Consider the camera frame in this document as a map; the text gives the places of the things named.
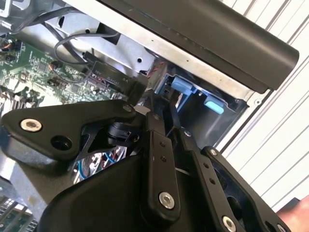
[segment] hex bolt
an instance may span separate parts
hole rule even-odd
[[[167,209],[173,209],[175,207],[174,198],[168,192],[161,192],[159,195],[159,201]]]
[[[190,133],[190,132],[188,132],[188,131],[184,131],[184,134],[186,135],[186,136],[188,136],[188,137],[191,137],[192,136],[192,134]]]
[[[128,105],[124,105],[122,108],[123,108],[125,111],[128,111],[128,112],[131,112],[131,111],[132,111],[131,107],[128,106]]]
[[[42,129],[42,124],[35,119],[27,118],[21,121],[20,127],[29,132],[38,132]]]
[[[154,118],[155,118],[156,120],[160,120],[159,115],[154,115]]]
[[[280,232],[286,232],[285,228],[282,225],[278,224],[278,228]]]
[[[227,228],[228,231],[236,232],[236,226],[235,226],[234,222],[229,217],[224,216],[222,218],[222,222],[223,222],[224,226]]]
[[[210,149],[209,152],[213,155],[213,156],[217,156],[217,152],[213,149]]]

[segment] black plastic cover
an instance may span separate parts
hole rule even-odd
[[[278,89],[299,52],[218,0],[99,0],[254,91]]]

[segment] black metal arm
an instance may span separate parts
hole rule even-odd
[[[219,151],[199,150],[172,103],[150,95],[145,105],[146,115],[115,100],[3,117],[3,152],[48,175],[64,175],[96,152],[128,147],[125,159],[57,195],[39,232],[290,231]],[[21,127],[25,119],[34,132]]]

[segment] wire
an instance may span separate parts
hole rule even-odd
[[[104,153],[105,156],[107,157],[107,159],[111,162],[111,163],[116,163],[111,157],[109,153]]]
[[[50,26],[47,23],[42,23],[42,25],[44,27],[46,27],[46,29],[49,30],[50,33],[52,33],[52,35],[58,40],[61,41],[63,40],[63,37],[58,33],[58,31],[53,28],[52,26]],[[81,65],[86,65],[88,64],[88,62],[85,62],[83,58],[81,58],[77,52],[74,51],[72,45],[70,43],[66,43],[63,45],[65,47],[65,49],[71,54],[71,56],[73,56],[78,62],[80,62]]]
[[[68,13],[82,13],[79,10],[75,9],[74,7],[63,7],[61,9],[55,10],[55,11],[50,11],[50,12],[45,12],[45,11],[39,11],[30,17],[28,17],[18,28],[12,30],[10,32],[11,35],[19,33],[22,29],[29,27],[29,26],[34,26],[37,24],[41,24],[45,21],[48,21],[52,18],[60,17],[67,15]]]
[[[56,45],[55,45],[55,48],[54,48],[54,55],[55,57],[60,60],[62,63],[65,63],[65,64],[69,64],[69,65],[80,65],[80,63],[74,63],[74,62],[69,62],[69,61],[66,61],[62,58],[59,57],[58,55],[58,48],[66,43],[68,43],[70,40],[72,39],[76,39],[76,38],[79,38],[79,37],[103,37],[103,38],[111,38],[111,37],[115,37],[117,36],[119,33],[115,33],[115,34],[112,34],[112,35],[109,35],[109,34],[97,34],[97,33],[82,33],[82,34],[76,34],[76,35],[71,35],[71,36],[68,36],[66,37],[65,39],[59,41]]]
[[[76,8],[74,8],[72,6],[63,7],[63,8],[60,8],[58,10],[50,11],[50,12],[47,12],[47,13],[40,15],[35,20],[33,20],[28,26],[34,26],[34,25],[37,25],[37,24],[41,24],[41,23],[44,23],[44,22],[46,22],[46,21],[48,21],[52,18],[64,16],[64,15],[67,15],[69,13],[81,13],[81,14],[83,14],[83,12],[77,10]]]
[[[82,167],[82,161],[78,161],[78,171],[79,171],[79,175],[81,176],[81,179],[85,180],[87,179],[87,176],[84,175],[83,173],[83,167]]]
[[[67,82],[67,83],[70,83],[70,84],[79,84],[83,81],[85,81],[90,75],[91,75],[91,72],[89,72],[88,75],[85,75],[84,78],[82,80],[78,80],[78,81],[72,81],[72,80],[69,80],[69,79],[66,79],[66,78],[63,78],[61,75],[59,75],[55,69],[54,69],[54,66],[52,63],[49,64],[49,70],[52,71],[60,80],[64,81],[64,82]]]

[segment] blue plastic tab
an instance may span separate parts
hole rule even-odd
[[[187,95],[187,96],[190,96],[192,91],[192,87],[193,85],[178,78],[178,77],[175,77],[171,87],[179,92],[181,92],[182,94],[184,95]]]
[[[224,103],[211,95],[206,98],[204,105],[220,115],[224,113]]]

